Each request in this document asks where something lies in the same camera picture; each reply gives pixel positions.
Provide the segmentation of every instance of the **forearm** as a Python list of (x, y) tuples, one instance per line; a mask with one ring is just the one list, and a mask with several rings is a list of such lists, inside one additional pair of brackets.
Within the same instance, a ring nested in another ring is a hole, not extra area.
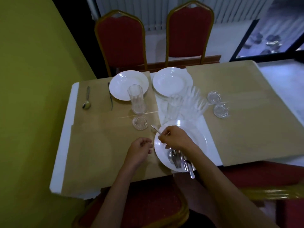
[(192, 145), (190, 149), (187, 152), (188, 158), (215, 199), (226, 224), (230, 227), (277, 227), (227, 179), (198, 146)]
[(91, 228), (120, 227), (129, 185), (134, 172), (134, 169), (122, 166)]

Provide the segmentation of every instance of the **hand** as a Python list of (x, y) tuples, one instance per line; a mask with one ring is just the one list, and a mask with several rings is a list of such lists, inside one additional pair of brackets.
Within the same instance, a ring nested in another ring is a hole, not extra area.
[(135, 171), (139, 165), (146, 160), (148, 154), (152, 152), (150, 150), (153, 147), (151, 142), (152, 140), (150, 138), (137, 138), (132, 142), (128, 149), (124, 166)]
[(178, 126), (168, 126), (158, 138), (162, 143), (166, 143), (166, 146), (182, 152), (194, 144), (186, 132)]

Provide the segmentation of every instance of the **person's left hand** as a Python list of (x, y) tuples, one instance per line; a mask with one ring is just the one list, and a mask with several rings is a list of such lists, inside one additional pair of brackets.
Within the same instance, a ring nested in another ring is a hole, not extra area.
[(137, 138), (132, 142), (128, 149), (124, 166), (136, 170), (139, 165), (146, 160), (148, 154), (152, 152), (150, 150), (153, 147), (151, 142), (152, 140), (150, 138)]

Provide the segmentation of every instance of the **glass coaster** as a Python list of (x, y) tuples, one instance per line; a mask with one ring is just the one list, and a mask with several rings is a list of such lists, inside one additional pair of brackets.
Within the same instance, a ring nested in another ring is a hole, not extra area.
[(144, 130), (148, 127), (148, 120), (143, 115), (137, 115), (132, 120), (133, 126), (137, 130)]
[(229, 116), (229, 108), (225, 104), (217, 104), (213, 109), (213, 113), (218, 118), (226, 118)]
[(208, 93), (207, 99), (211, 104), (218, 104), (221, 102), (221, 95), (217, 91), (211, 91)]

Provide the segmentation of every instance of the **person's right hand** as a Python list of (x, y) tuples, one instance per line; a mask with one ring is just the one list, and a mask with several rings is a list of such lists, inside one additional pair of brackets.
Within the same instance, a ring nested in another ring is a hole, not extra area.
[(186, 132), (178, 126), (168, 126), (158, 138), (172, 149), (182, 152), (187, 151), (187, 148), (194, 144)]

